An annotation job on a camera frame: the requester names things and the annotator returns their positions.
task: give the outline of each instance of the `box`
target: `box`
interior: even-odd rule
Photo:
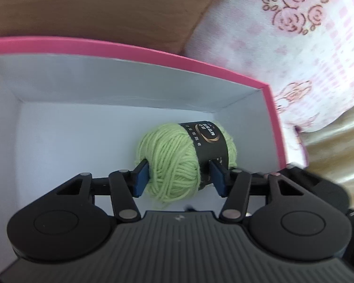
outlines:
[[[234,138],[238,166],[286,165],[267,84],[155,50],[63,37],[0,38],[0,271],[15,257],[6,224],[20,208],[81,172],[133,169],[142,135],[164,123],[208,120]],[[97,205],[112,212],[108,197]],[[213,187],[187,204],[218,212]],[[158,209],[146,194],[141,213]]]

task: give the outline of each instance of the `yarn ball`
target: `yarn ball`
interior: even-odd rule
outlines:
[[[228,166],[236,167],[236,146],[221,127],[228,149]],[[177,123],[168,123],[148,132],[137,150],[136,164],[149,162],[146,192],[163,203],[193,196],[201,183],[200,168],[192,139]]]

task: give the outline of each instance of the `pink edge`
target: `pink edge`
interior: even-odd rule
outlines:
[[[176,68],[262,89],[268,107],[280,168],[285,168],[286,159],[279,119],[274,107],[273,97],[268,84],[238,74],[236,72],[157,50],[118,44],[108,41],[71,38],[71,37],[0,37],[0,54],[73,54],[117,58],[144,62],[164,67]]]
[[[266,85],[263,89],[263,97],[265,99],[266,106],[269,111],[271,126],[273,127],[274,141],[277,149],[277,155],[279,160],[279,168],[286,168],[286,154],[282,137],[282,131],[280,127],[280,121],[277,110],[274,105],[271,89],[269,85]]]

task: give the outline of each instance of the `metal screw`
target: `metal screw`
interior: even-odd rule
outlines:
[[[222,215],[227,219],[238,219],[240,218],[241,213],[236,209],[226,209],[222,212]]]
[[[137,215],[138,212],[133,209],[124,209],[119,212],[119,217],[123,219],[134,219]]]

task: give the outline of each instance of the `ribbed gray panel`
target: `ribbed gray panel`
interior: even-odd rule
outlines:
[[[289,263],[256,248],[211,212],[147,212],[118,226],[100,250],[62,265],[19,260],[4,283],[353,283],[339,259]]]

